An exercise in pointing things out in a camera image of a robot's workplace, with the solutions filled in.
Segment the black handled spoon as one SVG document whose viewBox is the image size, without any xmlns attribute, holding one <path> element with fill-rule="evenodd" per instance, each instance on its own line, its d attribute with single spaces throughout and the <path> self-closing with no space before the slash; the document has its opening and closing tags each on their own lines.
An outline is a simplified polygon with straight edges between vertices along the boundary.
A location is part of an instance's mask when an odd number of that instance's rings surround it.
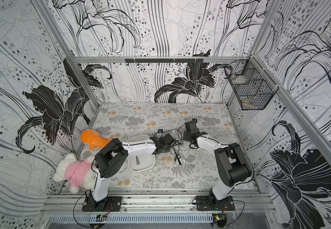
<svg viewBox="0 0 331 229">
<path fill-rule="evenodd" d="M 174 163 L 175 165 L 182 165 L 181 163 L 181 156 L 179 154 L 179 151 L 173 147 L 173 150 L 174 150 L 174 154 L 175 154 L 175 157 L 174 157 Z"/>
</svg>

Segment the white rectangular storage box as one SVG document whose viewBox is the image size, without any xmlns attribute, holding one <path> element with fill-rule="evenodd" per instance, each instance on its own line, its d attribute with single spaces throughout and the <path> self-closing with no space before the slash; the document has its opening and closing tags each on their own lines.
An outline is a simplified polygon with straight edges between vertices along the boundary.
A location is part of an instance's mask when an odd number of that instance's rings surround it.
<svg viewBox="0 0 331 229">
<path fill-rule="evenodd" d="M 128 143 L 125 143 L 125 148 L 128 151 L 128 168 L 131 172 L 143 173 L 155 166 L 156 158 L 153 153 L 156 145 L 149 135 L 131 137 Z M 136 164 L 136 156 L 139 158 L 140 165 Z"/>
</svg>

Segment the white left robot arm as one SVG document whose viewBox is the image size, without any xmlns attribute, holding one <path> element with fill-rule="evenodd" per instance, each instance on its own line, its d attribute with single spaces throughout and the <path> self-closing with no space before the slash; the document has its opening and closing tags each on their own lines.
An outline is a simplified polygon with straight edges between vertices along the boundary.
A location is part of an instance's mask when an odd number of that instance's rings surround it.
<svg viewBox="0 0 331 229">
<path fill-rule="evenodd" d="M 114 138 L 102 148 L 95 156 L 93 164 L 95 166 L 96 183 L 91 195 L 96 202 L 107 198 L 111 177 L 119 172 L 128 157 L 142 155 L 157 155 L 169 152 L 171 147 L 176 145 L 176 140 L 166 134 L 159 138 L 149 137 L 142 141 L 121 142 Z"/>
</svg>

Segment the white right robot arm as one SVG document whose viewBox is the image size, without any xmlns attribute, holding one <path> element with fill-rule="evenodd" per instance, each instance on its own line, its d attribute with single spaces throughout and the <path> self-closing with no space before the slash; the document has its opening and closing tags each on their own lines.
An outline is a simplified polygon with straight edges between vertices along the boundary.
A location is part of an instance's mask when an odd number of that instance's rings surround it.
<svg viewBox="0 0 331 229">
<path fill-rule="evenodd" d="M 249 158 L 238 143 L 220 143 L 206 132 L 201 132 L 196 120 L 186 122 L 185 127 L 185 141 L 188 141 L 191 146 L 209 152 L 216 160 L 219 181 L 211 189 L 210 200 L 222 201 L 237 185 L 248 183 L 248 179 L 253 179 L 254 171 Z"/>
</svg>

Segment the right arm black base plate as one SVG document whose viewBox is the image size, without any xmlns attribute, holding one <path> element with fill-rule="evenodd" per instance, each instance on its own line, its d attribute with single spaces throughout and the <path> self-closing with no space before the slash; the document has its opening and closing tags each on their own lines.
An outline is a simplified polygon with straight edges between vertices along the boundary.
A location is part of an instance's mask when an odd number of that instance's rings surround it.
<svg viewBox="0 0 331 229">
<path fill-rule="evenodd" d="M 234 211 L 234 200 L 231 196 L 227 196 L 222 200 L 217 200 L 211 195 L 209 196 L 196 196 L 196 205 L 198 211 Z"/>
</svg>

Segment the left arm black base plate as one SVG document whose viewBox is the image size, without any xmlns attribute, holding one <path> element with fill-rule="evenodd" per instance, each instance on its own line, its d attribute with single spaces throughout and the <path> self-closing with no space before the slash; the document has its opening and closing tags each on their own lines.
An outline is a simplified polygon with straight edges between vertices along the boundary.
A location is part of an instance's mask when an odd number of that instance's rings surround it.
<svg viewBox="0 0 331 229">
<path fill-rule="evenodd" d="M 107 196 L 95 201 L 93 196 L 86 196 L 82 207 L 83 212 L 119 212 L 122 204 L 121 196 Z"/>
</svg>

